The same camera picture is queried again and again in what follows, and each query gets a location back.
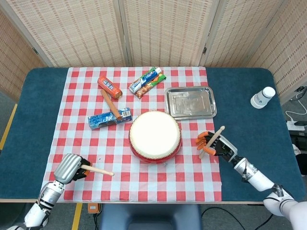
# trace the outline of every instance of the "drum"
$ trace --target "drum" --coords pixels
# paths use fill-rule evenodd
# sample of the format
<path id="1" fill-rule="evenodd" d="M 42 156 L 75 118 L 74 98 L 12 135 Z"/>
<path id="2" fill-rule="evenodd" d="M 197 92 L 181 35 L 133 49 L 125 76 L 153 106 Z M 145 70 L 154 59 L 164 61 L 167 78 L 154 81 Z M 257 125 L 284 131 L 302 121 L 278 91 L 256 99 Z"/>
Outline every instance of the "drum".
<path id="1" fill-rule="evenodd" d="M 147 163 L 163 163 L 174 157 L 181 146 L 175 119 L 164 112 L 149 111 L 138 116 L 129 131 L 134 155 Z"/>

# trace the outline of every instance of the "blue toothpaste box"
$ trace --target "blue toothpaste box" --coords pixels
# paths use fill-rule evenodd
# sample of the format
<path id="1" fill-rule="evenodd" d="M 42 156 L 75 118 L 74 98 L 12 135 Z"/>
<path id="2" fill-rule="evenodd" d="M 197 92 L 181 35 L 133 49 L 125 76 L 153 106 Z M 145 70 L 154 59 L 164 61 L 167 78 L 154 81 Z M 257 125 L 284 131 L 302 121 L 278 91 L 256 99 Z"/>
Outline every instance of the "blue toothpaste box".
<path id="1" fill-rule="evenodd" d="M 99 114 L 88 117 L 88 125 L 91 129 L 102 128 L 110 125 L 117 125 L 127 121 L 132 121 L 132 115 L 129 108 L 120 109 L 119 114 L 121 115 L 121 121 L 118 121 L 112 112 Z"/>

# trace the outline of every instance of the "red and white checkered tablecloth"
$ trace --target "red and white checkered tablecloth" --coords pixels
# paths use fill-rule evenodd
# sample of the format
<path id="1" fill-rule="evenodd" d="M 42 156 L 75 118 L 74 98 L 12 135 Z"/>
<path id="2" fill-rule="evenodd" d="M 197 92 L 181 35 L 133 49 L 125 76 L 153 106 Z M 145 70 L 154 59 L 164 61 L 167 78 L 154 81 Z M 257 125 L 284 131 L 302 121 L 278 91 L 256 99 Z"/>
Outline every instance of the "red and white checkered tablecloth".
<path id="1" fill-rule="evenodd" d="M 141 162 L 130 150 L 128 133 L 132 122 L 91 130 L 87 117 L 109 112 L 97 85 L 106 76 L 123 92 L 113 100 L 117 108 L 129 107 L 133 120 L 149 110 L 165 110 L 164 91 L 169 87 L 207 86 L 203 67 L 161 68 L 166 80 L 142 99 L 128 85 L 150 67 L 69 68 L 59 108 L 42 186 L 54 180 L 53 172 L 67 153 L 81 155 L 94 167 L 112 171 L 113 177 L 90 172 L 85 179 L 66 185 L 59 201 L 73 202 L 212 202 L 221 201 L 221 178 L 217 157 L 200 160 L 195 138 L 214 131 L 212 119 L 178 121 L 182 147 L 168 164 Z"/>

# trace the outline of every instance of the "white cup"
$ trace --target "white cup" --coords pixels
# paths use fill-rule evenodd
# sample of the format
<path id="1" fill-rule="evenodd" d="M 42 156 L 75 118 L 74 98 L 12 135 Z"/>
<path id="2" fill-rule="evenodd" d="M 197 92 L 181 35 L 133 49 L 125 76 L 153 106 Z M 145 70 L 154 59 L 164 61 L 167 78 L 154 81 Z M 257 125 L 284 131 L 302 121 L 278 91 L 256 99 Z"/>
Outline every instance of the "white cup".
<path id="1" fill-rule="evenodd" d="M 263 90 L 255 94 L 251 99 L 250 103 L 256 109 L 262 109 L 267 105 L 269 100 L 275 95 L 275 89 L 272 87 L 265 87 Z"/>

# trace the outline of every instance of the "black cable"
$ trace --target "black cable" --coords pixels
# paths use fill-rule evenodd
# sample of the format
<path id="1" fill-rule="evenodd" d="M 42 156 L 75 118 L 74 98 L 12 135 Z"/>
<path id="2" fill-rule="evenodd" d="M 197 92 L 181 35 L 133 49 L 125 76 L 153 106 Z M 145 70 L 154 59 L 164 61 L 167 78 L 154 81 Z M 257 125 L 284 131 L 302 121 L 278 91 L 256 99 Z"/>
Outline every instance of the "black cable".
<path id="1" fill-rule="evenodd" d="M 209 207 L 209 208 L 207 208 L 206 210 L 204 210 L 204 211 L 202 212 L 201 218 L 202 218 L 202 216 L 205 214 L 206 211 L 208 211 L 208 210 L 210 210 L 210 209 L 214 209 L 214 208 L 220 209 L 220 210 L 223 210 L 223 211 L 227 212 L 230 216 L 232 216 L 232 217 L 239 223 L 239 225 L 242 227 L 242 229 L 245 230 L 245 228 L 243 227 L 243 225 L 240 223 L 240 221 L 239 221 L 233 214 L 231 214 L 229 211 L 227 211 L 226 209 L 223 209 L 223 208 L 221 208 L 221 207 Z"/>
<path id="2" fill-rule="evenodd" d="M 273 214 L 270 215 L 270 217 L 265 221 L 263 222 L 262 224 L 260 224 L 258 227 L 255 228 L 255 230 L 258 230 L 259 228 L 261 228 L 263 225 L 265 225 L 267 222 L 270 221 L 270 219 L 273 217 Z"/>
<path id="3" fill-rule="evenodd" d="M 102 213 L 102 205 L 99 204 L 99 206 L 100 206 L 100 212 L 98 214 L 97 213 L 93 214 L 94 223 L 95 223 L 95 230 L 99 230 L 99 227 L 98 227 L 98 224 L 97 224 L 97 218 Z"/>
<path id="4" fill-rule="evenodd" d="M 225 212 L 227 212 L 230 216 L 232 216 L 238 223 L 239 225 L 242 227 L 243 230 L 246 230 L 243 225 L 241 224 L 241 222 L 233 215 L 231 214 L 229 211 L 227 211 L 226 209 L 224 208 L 221 208 L 221 207 L 209 207 L 207 208 L 206 210 L 204 210 L 201 214 L 201 218 L 203 217 L 203 215 L 205 214 L 206 211 L 210 210 L 210 209 L 220 209 L 220 210 L 223 210 Z M 262 226 L 264 226 L 266 223 L 268 223 L 270 221 L 270 219 L 273 217 L 273 214 L 270 215 L 270 217 L 265 221 L 263 222 L 262 224 L 260 224 L 258 227 L 255 228 L 255 230 L 258 230 L 259 228 L 261 228 Z"/>
<path id="5" fill-rule="evenodd" d="M 290 99 L 290 101 L 291 101 L 291 102 L 296 102 L 296 101 L 300 100 L 302 97 L 304 97 L 306 91 L 307 91 L 307 87 L 303 89 L 303 94 L 302 94 L 302 96 L 300 96 L 300 98 Z"/>

